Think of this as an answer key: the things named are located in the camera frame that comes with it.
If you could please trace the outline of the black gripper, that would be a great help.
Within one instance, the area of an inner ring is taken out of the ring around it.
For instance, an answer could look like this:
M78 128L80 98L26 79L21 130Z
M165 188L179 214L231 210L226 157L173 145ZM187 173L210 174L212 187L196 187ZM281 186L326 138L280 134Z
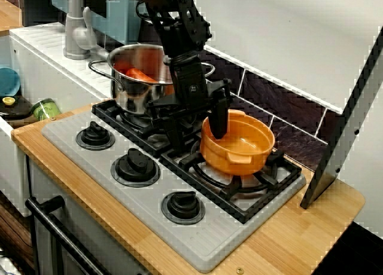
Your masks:
M209 126L213 136L221 139L227 133L229 108L232 102L229 85L224 78L207 83L198 56L188 59L171 59L169 70L174 94L148 104L152 118L159 119L159 127L165 132L173 149L184 152L185 140L181 121L189 114L210 111Z

